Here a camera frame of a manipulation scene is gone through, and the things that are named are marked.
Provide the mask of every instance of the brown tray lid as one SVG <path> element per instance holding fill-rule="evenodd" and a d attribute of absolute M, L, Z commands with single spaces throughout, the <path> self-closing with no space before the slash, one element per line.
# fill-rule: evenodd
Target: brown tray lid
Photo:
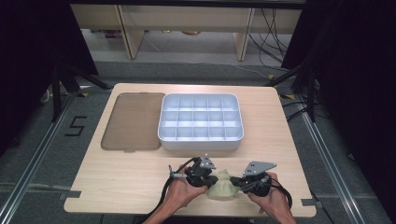
<path fill-rule="evenodd" d="M 158 123 L 164 93 L 121 93 L 102 138 L 106 150 L 153 150 L 161 146 Z"/>

